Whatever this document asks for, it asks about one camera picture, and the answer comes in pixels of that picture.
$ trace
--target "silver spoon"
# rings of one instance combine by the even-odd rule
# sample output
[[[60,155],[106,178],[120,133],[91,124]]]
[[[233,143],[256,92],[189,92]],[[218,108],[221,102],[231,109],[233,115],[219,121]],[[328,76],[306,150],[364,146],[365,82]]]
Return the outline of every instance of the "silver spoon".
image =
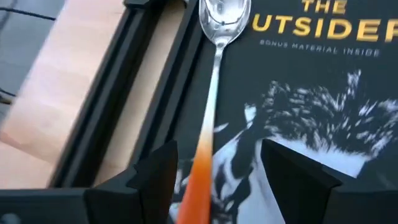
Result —
[[[216,45],[216,53],[205,116],[188,185],[179,207],[177,224],[209,222],[213,129],[220,64],[225,47],[248,24],[250,8],[251,0],[199,0],[200,25],[205,35]]]

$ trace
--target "metal spoon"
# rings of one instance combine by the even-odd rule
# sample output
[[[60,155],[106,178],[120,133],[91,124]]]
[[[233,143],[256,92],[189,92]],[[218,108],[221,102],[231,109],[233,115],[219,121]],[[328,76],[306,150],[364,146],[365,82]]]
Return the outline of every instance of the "metal spoon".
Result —
[[[216,45],[216,53],[197,151],[177,224],[208,224],[210,221],[213,128],[220,64],[225,47],[248,24],[250,8],[251,0],[199,0],[200,24]]]

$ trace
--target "black and white illustration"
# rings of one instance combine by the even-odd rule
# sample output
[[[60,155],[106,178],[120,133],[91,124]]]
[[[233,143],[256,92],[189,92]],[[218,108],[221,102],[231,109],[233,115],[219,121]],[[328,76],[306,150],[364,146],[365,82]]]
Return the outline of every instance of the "black and white illustration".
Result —
[[[367,97],[362,69],[344,71],[337,89],[264,84],[257,100],[243,105],[246,126],[215,149],[212,223],[284,223],[259,153],[269,138],[352,177],[397,141],[398,99]],[[234,121],[215,129],[222,133]],[[170,221],[174,222],[192,161],[180,161]]]

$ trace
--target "book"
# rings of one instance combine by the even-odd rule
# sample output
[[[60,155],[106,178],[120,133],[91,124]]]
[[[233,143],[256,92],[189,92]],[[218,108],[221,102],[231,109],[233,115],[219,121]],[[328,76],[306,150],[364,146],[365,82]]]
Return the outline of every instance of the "book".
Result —
[[[174,135],[182,160],[171,222],[210,82],[215,47],[205,40],[202,48]],[[262,139],[397,189],[397,53],[398,2],[253,0],[221,64],[212,223],[284,223],[259,159]]]

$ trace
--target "spoon handle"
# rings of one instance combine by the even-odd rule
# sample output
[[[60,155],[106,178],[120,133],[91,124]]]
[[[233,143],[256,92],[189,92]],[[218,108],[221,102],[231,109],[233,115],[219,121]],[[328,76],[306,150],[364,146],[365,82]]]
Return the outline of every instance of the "spoon handle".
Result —
[[[209,224],[210,222],[213,130],[223,51],[224,47],[217,47],[216,49],[197,151],[193,159],[188,185],[178,211],[177,224]]]

